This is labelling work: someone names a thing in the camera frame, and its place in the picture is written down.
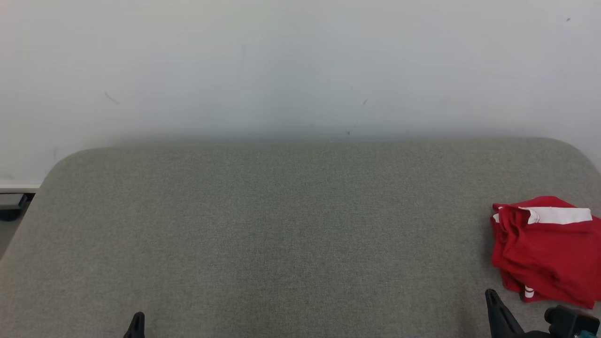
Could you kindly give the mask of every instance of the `black mechanical part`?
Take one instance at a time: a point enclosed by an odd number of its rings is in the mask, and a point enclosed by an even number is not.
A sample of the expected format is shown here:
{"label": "black mechanical part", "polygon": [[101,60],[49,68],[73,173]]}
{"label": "black mechanical part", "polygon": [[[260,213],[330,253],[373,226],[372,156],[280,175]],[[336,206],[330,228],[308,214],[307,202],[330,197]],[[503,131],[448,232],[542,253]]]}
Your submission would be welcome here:
{"label": "black mechanical part", "polygon": [[144,338],[144,314],[137,312],[123,338]]}
{"label": "black mechanical part", "polygon": [[541,331],[524,333],[516,318],[494,290],[488,289],[484,294],[492,338],[574,338],[580,336],[584,330],[595,335],[599,329],[597,318],[579,310],[557,305],[545,312],[545,320],[551,325],[549,333]]}
{"label": "black mechanical part", "polygon": [[0,221],[12,222],[19,218],[27,199],[25,194],[0,194]]}

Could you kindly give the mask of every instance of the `red cloth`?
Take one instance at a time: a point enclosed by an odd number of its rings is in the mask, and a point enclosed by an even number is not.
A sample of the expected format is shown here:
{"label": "red cloth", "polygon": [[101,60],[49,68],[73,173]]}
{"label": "red cloth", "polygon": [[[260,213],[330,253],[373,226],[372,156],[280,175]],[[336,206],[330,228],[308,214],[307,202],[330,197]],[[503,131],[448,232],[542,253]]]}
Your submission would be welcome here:
{"label": "red cloth", "polygon": [[[569,207],[568,202],[542,196],[515,204],[493,204],[495,235],[492,264],[503,285],[526,302],[553,299],[592,309],[601,300],[601,220],[570,224],[528,224],[530,211],[519,207]],[[535,290],[524,297],[525,286]]]}

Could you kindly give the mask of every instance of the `gray fabric surface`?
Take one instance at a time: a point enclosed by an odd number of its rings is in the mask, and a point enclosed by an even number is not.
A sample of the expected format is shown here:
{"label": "gray fabric surface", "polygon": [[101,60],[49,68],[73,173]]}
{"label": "gray fabric surface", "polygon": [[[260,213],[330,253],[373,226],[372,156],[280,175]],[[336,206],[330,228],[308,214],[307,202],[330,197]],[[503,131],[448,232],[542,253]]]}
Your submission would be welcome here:
{"label": "gray fabric surface", "polygon": [[601,215],[547,139],[80,152],[0,261],[0,337],[487,337],[489,287],[546,330],[490,265],[491,204],[538,195]]}

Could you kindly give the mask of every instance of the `folded red shirt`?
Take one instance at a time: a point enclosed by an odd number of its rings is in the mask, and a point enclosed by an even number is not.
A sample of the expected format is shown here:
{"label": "folded red shirt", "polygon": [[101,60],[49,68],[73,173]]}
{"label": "folded red shirt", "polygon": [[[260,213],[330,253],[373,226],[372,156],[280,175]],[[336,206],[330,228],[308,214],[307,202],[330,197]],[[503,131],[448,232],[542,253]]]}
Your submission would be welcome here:
{"label": "folded red shirt", "polygon": [[493,204],[492,264],[525,302],[601,300],[601,219],[553,196]]}

